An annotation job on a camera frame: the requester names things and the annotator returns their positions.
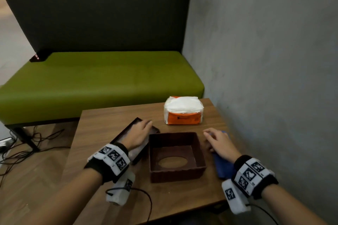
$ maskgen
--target forearm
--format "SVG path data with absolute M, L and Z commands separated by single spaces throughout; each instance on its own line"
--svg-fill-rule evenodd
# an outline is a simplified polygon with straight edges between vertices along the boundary
M 322 225 L 326 224 L 301 202 L 291 196 L 282 187 L 272 184 L 262 191 L 262 198 L 282 222 L 287 225 Z
M 101 184 L 101 174 L 91 168 L 84 169 L 74 180 L 34 211 L 25 224 L 73 224 Z

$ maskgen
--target left hand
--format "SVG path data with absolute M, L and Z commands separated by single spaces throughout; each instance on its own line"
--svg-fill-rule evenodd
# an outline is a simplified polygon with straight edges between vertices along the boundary
M 152 121 L 143 120 L 133 125 L 121 143 L 130 151 L 142 144 L 150 132 Z

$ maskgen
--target brown box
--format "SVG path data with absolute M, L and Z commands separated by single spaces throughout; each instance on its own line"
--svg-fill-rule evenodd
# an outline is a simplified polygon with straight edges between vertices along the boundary
M 159 161 L 179 156 L 187 159 L 184 166 L 169 169 Z M 197 179 L 206 169 L 204 156 L 196 133 L 158 133 L 149 136 L 149 164 L 151 182 Z

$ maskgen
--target green cushion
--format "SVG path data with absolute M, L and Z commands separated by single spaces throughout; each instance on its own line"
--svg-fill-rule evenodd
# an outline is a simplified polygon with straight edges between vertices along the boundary
M 79 117 L 82 110 L 202 97 L 204 85 L 179 52 L 56 52 L 27 62 L 0 87 L 0 121 Z

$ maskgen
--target bench leg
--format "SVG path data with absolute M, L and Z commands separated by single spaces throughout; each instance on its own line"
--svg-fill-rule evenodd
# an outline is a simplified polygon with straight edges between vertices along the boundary
M 21 142 L 28 144 L 34 152 L 40 151 L 40 149 L 32 141 L 33 137 L 28 135 L 22 127 L 11 128 L 11 130 Z

